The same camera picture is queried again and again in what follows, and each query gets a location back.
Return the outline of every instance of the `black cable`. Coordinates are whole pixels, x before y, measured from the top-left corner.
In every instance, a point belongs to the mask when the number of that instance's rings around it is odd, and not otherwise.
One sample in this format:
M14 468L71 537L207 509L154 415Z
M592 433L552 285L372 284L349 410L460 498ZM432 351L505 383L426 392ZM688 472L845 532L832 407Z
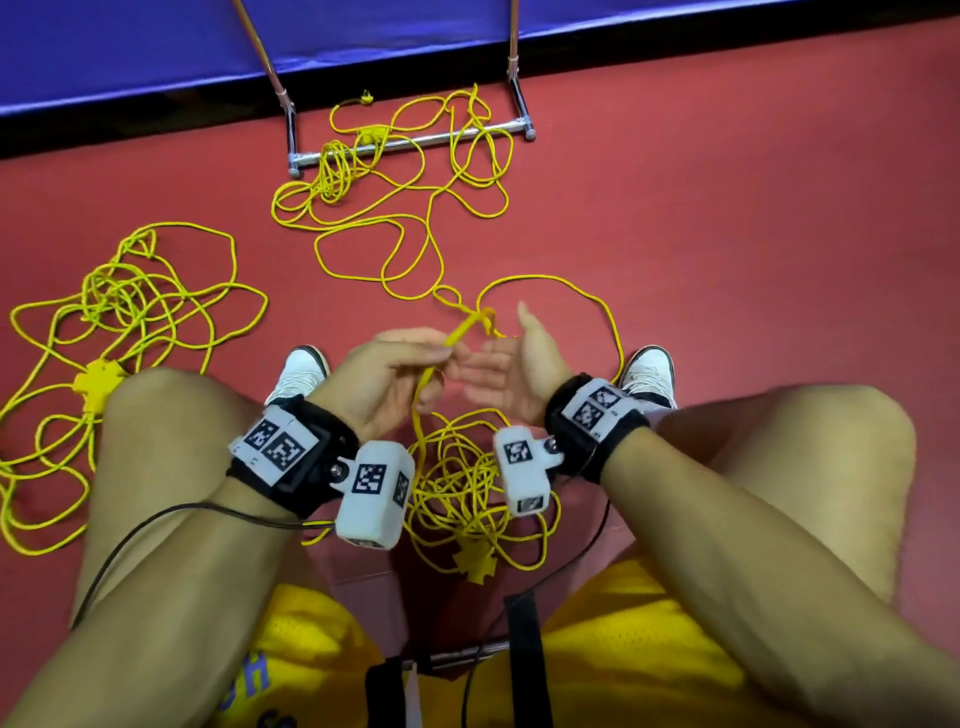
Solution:
M597 541L600 540L600 536L603 534L603 529L606 527L607 519L609 517L610 517L610 500L607 499L607 505L603 511L603 519L601 519L600 525L597 527L596 533L593 534L593 538L590 539L589 543L586 546L584 546L583 550L581 550L580 553L578 553L576 556L574 556L572 559L566 562L559 569L556 569L548 573L546 576L543 577L543 579L538 581L536 584L534 584L532 587L530 587L526 591L535 592L537 589L539 589L548 581L550 581L554 576L557 576L563 573L564 571L569 569L571 566L576 564L578 561L580 561L580 559L582 559L584 556L586 556L587 552L590 551L594 547L594 545L596 545ZM470 665L470 672L467 673L467 683L464 685L464 702L462 703L460 708L461 728L467 728L467 705L470 698L470 685L473 683L473 673L476 672L477 666L480 664L480 658L483 655L483 649L484 647L487 646L487 642L490 640L491 634L493 633L493 628L497 625L498 622L500 622L501 619L503 619L506 616L508 609L509 607L504 607L503 611L500 612L500 614L496 616L496 619L494 619L490 623L490 626L487 627L487 631L484 633L483 639L480 641L480 645L477 647L476 653L473 655L473 663Z
M235 519L246 521L247 523L264 525L268 528L284 528L290 531L303 530L302 523L289 523L271 521L270 519L262 519L258 516L251 516L249 513L243 513L242 511L234 511L232 508L227 508L225 505L218 505L217 503L210 503L205 500L196 503L179 503L178 505L172 505L169 508L164 508L162 511L157 511L150 518L146 519L145 521L141 521L138 525L136 525L130 533L120 539L119 544L113 547L113 551L110 552L109 556L100 567L100 570L97 571L97 575L93 577L93 581L90 582L90 586L87 587L84 600L80 603L80 607L77 609L77 616L73 618L73 623L70 625L71 630L80 626L80 623L84 620L86 612L90 608L90 602L93 601L93 596L97 593L97 588L103 581L107 570L110 568L110 564L113 563L116 557L123 550L124 546L126 546L130 540L136 536L136 534L154 521L157 521L164 516L169 516L171 513L187 510L216 511L217 513L223 513L226 516L233 516Z

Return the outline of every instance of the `blue wall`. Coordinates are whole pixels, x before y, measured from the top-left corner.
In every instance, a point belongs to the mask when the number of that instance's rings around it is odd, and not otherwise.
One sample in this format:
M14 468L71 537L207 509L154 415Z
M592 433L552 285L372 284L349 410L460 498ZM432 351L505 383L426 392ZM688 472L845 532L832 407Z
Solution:
M778 0L521 0L538 36ZM509 0L247 0L280 73L504 40ZM229 0L46 0L0 10L0 115L261 74Z

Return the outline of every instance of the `black wristband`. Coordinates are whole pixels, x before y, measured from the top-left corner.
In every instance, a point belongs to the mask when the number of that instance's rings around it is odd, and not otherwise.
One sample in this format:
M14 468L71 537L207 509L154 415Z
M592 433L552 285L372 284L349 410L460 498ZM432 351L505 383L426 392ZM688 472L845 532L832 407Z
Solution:
M604 404L601 401L603 398L591 398L588 406L595 411L596 417L614 417L616 422L601 440L595 439L582 425L564 415L564 409L570 401L592 381L593 377L590 375L581 374L564 383L547 404L544 424L547 432L553 436L557 448L564 454L564 462L558 471L566 475L580 475L591 483L599 483L600 474L616 447L638 427L649 427L650 422L636 409L636 405L626 412L617 413L614 406L623 400L630 401L631 398L612 385L605 384L606 399L609 403Z
M330 487L330 481L338 470L338 459L354 459L360 443L353 430L340 418L304 400L303 396L272 404L297 418L318 443L273 485L264 482L236 457L231 461L227 475L305 520L324 503L343 495Z

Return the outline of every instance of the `person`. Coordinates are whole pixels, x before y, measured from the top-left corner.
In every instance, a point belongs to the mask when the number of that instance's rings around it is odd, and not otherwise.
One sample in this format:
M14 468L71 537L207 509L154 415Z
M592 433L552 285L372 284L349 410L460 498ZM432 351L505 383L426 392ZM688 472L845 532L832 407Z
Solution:
M571 370L521 304L523 333L478 352L388 331L336 371L287 358L268 402L305 395L361 442L405 418L425 367L530 425ZM677 408L673 364L640 350L619 386L655 428L613 451L600 486L636 548L542 628L557 725L960 725L960 670L891 608L914 430L866 386L786 387ZM415 406L430 409L437 377ZM206 376L154 369L108 402L78 602L110 550L173 504L294 514L224 476L260 406ZM297 532L221 513L155 522L6 721L73 726L361 726L383 661L329 596ZM477 669L471 726L513 723L508 656ZM459 724L464 679L420 677L422 724Z

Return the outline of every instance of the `white sneaker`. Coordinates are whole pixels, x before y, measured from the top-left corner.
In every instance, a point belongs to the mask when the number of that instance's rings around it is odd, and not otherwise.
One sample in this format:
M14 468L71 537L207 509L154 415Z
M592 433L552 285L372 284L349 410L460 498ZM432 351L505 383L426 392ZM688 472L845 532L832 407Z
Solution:
M266 404L275 400L287 400L297 395L306 397L330 376L330 365L316 347L297 347L287 355L276 381L274 391L270 393Z
M643 347L631 356L616 384L635 399L649 399L640 396L644 394L657 395L667 400L671 409L677 409L677 401L673 396L677 385L673 375L673 359L663 347Z

